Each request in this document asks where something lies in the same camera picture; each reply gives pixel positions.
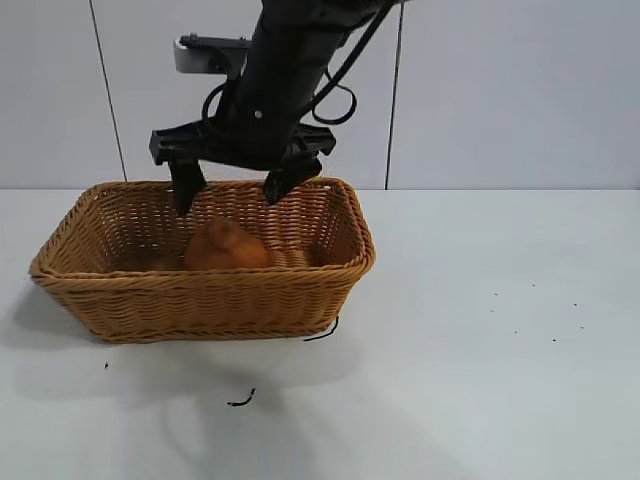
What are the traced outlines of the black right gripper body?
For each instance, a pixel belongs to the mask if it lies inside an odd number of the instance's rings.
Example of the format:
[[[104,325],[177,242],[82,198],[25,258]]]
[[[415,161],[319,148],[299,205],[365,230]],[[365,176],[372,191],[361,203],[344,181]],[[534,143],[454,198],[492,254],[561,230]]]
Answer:
[[[202,103],[200,119],[152,131],[149,152],[154,164],[160,166],[171,160],[197,160],[266,171],[289,155],[332,153],[336,138],[327,127],[297,123],[288,137],[283,137],[275,129],[224,129],[219,119],[209,115],[209,109],[214,98],[220,96],[218,106],[228,112],[238,83],[238,79],[228,79],[214,87]]]

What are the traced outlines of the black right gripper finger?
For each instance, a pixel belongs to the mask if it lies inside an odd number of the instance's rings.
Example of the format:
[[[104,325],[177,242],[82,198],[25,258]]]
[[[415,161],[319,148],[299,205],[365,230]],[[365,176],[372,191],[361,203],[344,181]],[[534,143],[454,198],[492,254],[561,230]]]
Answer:
[[[171,160],[169,170],[174,193],[174,204],[178,217],[186,216],[197,194],[207,182],[197,160]]]
[[[322,164],[316,155],[290,155],[269,172],[263,184],[268,205],[275,205],[292,190],[320,174]]]

